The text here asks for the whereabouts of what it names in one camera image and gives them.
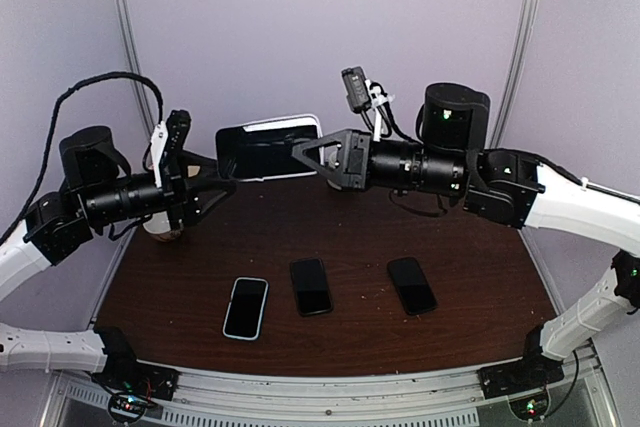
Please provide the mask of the cream textured mug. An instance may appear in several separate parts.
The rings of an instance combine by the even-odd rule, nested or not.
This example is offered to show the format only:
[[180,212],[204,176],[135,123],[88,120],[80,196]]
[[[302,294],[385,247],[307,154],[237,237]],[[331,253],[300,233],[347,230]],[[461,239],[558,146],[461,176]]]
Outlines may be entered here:
[[[329,149],[328,155],[325,158],[325,167],[330,171],[334,171],[338,168],[338,164],[338,149],[336,147],[332,147]],[[333,182],[329,178],[326,178],[326,183],[336,191],[343,191],[343,188],[339,184]]]

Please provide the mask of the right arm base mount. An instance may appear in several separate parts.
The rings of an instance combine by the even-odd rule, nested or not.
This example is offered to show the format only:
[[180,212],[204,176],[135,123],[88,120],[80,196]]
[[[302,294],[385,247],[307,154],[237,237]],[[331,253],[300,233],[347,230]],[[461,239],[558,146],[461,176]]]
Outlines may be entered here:
[[564,379],[562,363],[536,357],[483,367],[478,370],[485,399],[510,396]]

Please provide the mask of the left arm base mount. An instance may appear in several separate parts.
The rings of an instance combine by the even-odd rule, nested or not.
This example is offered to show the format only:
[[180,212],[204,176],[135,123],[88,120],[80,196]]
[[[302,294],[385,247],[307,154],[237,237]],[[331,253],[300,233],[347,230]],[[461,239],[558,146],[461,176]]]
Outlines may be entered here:
[[101,373],[92,373],[90,377],[111,393],[171,401],[178,384],[179,372],[172,368],[136,362],[107,368]]

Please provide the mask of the phone in light-blue case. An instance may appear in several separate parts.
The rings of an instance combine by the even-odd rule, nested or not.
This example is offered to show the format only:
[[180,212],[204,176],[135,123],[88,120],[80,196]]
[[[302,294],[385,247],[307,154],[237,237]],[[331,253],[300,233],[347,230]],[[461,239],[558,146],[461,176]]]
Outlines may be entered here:
[[222,327],[223,336],[241,341],[259,338],[269,293],[267,280],[238,277],[233,283]]

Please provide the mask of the black phone centre left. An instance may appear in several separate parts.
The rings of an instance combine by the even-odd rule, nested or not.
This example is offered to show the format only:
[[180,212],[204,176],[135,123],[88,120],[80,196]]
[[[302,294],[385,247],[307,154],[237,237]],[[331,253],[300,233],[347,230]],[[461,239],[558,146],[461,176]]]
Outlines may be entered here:
[[333,300],[324,263],[319,258],[295,260],[290,276],[298,313],[303,317],[333,311]]

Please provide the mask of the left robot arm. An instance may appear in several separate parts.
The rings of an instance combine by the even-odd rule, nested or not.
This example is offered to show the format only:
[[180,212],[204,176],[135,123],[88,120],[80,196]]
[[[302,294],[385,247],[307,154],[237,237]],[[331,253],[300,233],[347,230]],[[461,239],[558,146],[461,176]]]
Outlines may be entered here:
[[[97,235],[120,238],[115,225],[149,223],[154,234],[201,222],[236,191],[220,178],[214,160],[183,149],[188,125],[159,126],[152,142],[154,167],[134,174],[115,148],[107,126],[84,128],[59,145],[63,184],[35,202],[1,243],[1,295],[60,264]],[[144,380],[142,366],[115,327],[78,332],[1,326],[2,371],[42,369],[105,372],[123,391]]]

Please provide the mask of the right aluminium corner post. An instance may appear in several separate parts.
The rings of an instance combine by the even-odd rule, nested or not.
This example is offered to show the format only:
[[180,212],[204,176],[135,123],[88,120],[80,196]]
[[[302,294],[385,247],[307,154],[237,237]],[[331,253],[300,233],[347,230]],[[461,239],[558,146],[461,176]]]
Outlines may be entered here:
[[521,0],[516,36],[511,60],[496,118],[489,141],[491,148],[499,147],[504,139],[510,114],[513,111],[519,84],[524,71],[527,50],[533,34],[540,0]]

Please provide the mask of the purple smartphone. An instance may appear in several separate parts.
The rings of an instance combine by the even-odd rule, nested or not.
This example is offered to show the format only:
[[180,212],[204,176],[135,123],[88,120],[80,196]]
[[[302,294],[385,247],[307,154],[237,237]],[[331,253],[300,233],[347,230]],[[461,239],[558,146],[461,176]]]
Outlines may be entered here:
[[292,156],[292,149],[320,136],[310,117],[220,129],[215,135],[219,174],[246,182],[314,175]]

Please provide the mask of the left aluminium corner post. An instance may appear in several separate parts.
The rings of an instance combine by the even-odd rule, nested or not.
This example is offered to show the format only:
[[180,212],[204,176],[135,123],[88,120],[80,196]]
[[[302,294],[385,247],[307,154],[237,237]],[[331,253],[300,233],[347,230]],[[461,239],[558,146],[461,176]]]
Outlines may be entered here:
[[[132,73],[141,74],[138,53],[135,45],[133,26],[131,23],[127,0],[114,0],[120,35],[122,39],[126,66]],[[154,122],[145,87],[141,83],[132,82],[135,105],[138,109],[145,135],[149,137],[153,131]]]

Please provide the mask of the white patterned bowl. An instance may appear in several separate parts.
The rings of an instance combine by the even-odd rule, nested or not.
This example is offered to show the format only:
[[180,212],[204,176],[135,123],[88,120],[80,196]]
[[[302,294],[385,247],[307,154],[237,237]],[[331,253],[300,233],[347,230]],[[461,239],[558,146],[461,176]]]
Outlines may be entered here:
[[166,212],[156,213],[143,223],[144,231],[158,242],[171,242],[177,240],[183,233],[182,226],[172,227]]

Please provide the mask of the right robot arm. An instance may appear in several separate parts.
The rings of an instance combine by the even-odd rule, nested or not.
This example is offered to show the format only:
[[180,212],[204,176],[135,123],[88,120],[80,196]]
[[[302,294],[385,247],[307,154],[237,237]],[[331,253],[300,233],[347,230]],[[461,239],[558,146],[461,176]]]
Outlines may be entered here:
[[454,83],[425,90],[417,141],[377,140],[345,129],[299,143],[297,161],[347,191],[384,187],[444,196],[466,212],[515,229],[576,234],[618,248],[601,279],[573,306],[532,331],[513,366],[535,387],[619,315],[639,306],[639,199],[579,178],[534,153],[485,148],[489,97]]

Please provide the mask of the lilac silicone phone case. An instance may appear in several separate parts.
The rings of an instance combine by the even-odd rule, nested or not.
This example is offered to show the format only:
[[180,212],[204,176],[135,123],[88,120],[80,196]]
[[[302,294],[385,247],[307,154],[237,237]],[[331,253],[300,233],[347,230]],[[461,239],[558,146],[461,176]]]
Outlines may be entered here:
[[319,138],[322,128],[313,114],[254,121],[241,126],[233,176],[242,182],[263,182],[313,176],[292,157],[292,147]]

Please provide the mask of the black phone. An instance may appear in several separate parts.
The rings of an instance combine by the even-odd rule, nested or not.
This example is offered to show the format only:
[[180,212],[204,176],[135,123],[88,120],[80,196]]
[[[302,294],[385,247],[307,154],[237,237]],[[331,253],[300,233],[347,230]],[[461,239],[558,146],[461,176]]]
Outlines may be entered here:
[[416,258],[392,260],[387,264],[387,272],[407,315],[418,316],[438,307],[435,294]]
[[319,258],[295,260],[290,276],[298,313],[303,317],[333,311],[333,300],[324,263]]

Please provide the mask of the black phone centre right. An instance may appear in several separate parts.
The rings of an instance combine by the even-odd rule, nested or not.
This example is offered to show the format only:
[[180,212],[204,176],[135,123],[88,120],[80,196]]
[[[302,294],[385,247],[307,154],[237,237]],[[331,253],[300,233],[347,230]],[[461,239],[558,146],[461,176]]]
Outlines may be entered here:
[[438,307],[435,294],[416,258],[392,260],[387,264],[387,272],[407,315],[418,316]]

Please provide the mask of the aluminium corner post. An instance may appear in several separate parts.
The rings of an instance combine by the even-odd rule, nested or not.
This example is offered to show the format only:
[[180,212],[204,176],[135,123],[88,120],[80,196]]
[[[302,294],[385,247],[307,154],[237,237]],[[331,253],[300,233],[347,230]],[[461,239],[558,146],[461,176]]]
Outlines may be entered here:
[[516,36],[511,60],[496,118],[489,141],[491,148],[499,147],[504,139],[510,114],[513,111],[519,84],[524,71],[527,50],[533,34],[540,0],[521,0]]
[[[122,39],[126,66],[132,73],[141,74],[138,53],[135,45],[133,26],[131,23],[127,0],[114,0],[120,35]],[[145,87],[141,83],[132,82],[135,105],[138,109],[145,135],[149,137],[153,131],[154,122]]]

